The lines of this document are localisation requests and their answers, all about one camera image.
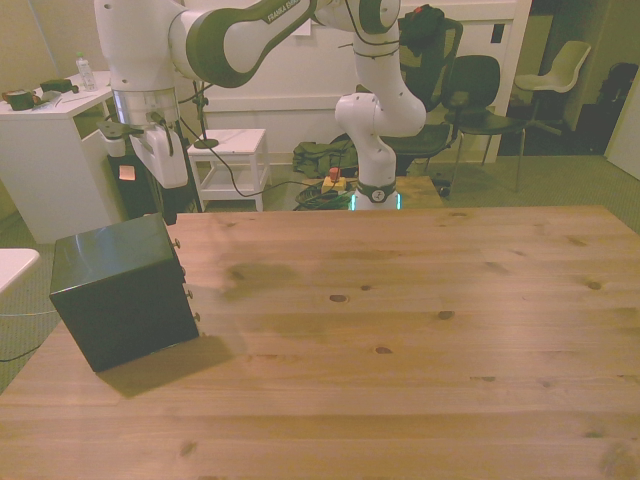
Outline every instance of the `black chair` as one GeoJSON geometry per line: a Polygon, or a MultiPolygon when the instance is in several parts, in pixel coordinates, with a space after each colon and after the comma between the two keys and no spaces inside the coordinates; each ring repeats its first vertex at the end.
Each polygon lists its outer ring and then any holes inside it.
{"type": "Polygon", "coordinates": [[[519,189],[520,164],[524,153],[525,131],[529,121],[496,115],[488,110],[487,107],[495,100],[499,88],[500,64],[495,58],[486,55],[468,55],[455,59],[451,76],[444,86],[442,100],[442,104],[449,109],[445,119],[460,131],[460,144],[450,191],[453,191],[465,135],[489,136],[482,159],[482,165],[484,165],[494,135],[521,132],[516,192],[519,189]],[[464,92],[468,97],[467,105],[462,110],[459,108],[458,101],[461,92],[464,92]]]}
{"type": "MultiPolygon", "coordinates": [[[[441,103],[443,86],[451,73],[458,52],[463,27],[460,22],[445,18],[423,45],[400,46],[400,66],[407,88],[424,103],[427,112],[441,103]]],[[[426,158],[428,168],[432,157],[450,148],[455,142],[447,123],[427,124],[414,137],[382,137],[396,153],[396,174],[406,175],[407,168],[416,158],[426,158]]],[[[441,196],[449,193],[448,181],[434,180],[441,196]]]]}

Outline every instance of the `chair leg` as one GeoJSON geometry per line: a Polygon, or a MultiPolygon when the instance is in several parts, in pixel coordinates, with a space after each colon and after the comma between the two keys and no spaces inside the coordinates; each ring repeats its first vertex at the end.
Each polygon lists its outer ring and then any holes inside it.
{"type": "Polygon", "coordinates": [[[460,157],[462,156],[463,143],[464,143],[464,133],[460,132],[460,145],[458,145],[458,155],[456,156],[456,166],[453,169],[453,177],[451,177],[451,186],[449,187],[449,195],[453,193],[453,184],[456,181],[456,174],[458,173],[458,165],[460,164],[460,157]]]}
{"type": "Polygon", "coordinates": [[[531,117],[531,122],[529,123],[529,126],[537,127],[540,130],[544,130],[545,132],[552,133],[553,135],[561,136],[562,130],[558,128],[550,127],[549,125],[547,125],[547,123],[537,120],[538,110],[540,110],[541,103],[542,103],[542,99],[540,98],[540,95],[536,96],[535,102],[533,104],[533,116],[531,117]]]}
{"type": "Polygon", "coordinates": [[[527,130],[522,129],[520,135],[520,156],[518,157],[518,168],[516,170],[516,193],[520,190],[520,164],[522,163],[522,156],[524,155],[524,142],[527,138],[527,130]]]}
{"type": "Polygon", "coordinates": [[[489,154],[489,147],[491,147],[491,139],[493,135],[489,135],[489,141],[487,142],[487,148],[484,149],[484,157],[482,157],[482,166],[484,167],[484,163],[487,161],[487,155],[489,154]]]}

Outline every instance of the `white side table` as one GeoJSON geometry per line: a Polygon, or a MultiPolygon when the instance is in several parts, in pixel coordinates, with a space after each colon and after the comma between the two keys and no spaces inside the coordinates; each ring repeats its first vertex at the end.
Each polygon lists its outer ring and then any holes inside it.
{"type": "Polygon", "coordinates": [[[40,254],[28,248],[0,248],[0,296],[38,263],[40,254]]]}
{"type": "MultiPolygon", "coordinates": [[[[245,195],[262,191],[269,180],[269,160],[263,151],[265,133],[264,129],[207,130],[207,138],[220,142],[213,150],[231,167],[238,190],[245,195]]],[[[249,198],[239,195],[233,187],[229,170],[209,149],[192,146],[187,153],[202,210],[206,200],[246,199],[255,200],[256,210],[263,211],[262,194],[249,198]],[[200,179],[198,162],[209,162],[211,166],[204,179],[200,179]]]]}

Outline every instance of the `door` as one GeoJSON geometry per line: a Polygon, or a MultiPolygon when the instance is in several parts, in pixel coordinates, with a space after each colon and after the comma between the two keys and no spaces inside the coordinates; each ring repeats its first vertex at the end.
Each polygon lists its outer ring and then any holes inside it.
{"type": "Polygon", "coordinates": [[[625,172],[640,180],[640,75],[631,87],[629,97],[622,108],[609,147],[607,159],[625,172]]]}

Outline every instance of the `white chair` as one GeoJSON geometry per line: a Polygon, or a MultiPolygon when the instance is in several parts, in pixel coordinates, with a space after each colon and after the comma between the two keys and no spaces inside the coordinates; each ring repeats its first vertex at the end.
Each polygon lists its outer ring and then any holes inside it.
{"type": "MultiPolygon", "coordinates": [[[[566,93],[571,90],[580,74],[580,68],[584,64],[591,45],[575,40],[564,44],[560,53],[553,60],[551,70],[546,75],[518,75],[515,84],[521,90],[528,92],[553,91],[566,93]]],[[[529,126],[538,127],[554,135],[562,135],[562,130],[550,127],[546,123],[536,120],[540,108],[541,98],[538,95],[533,109],[533,117],[529,126]]]]}

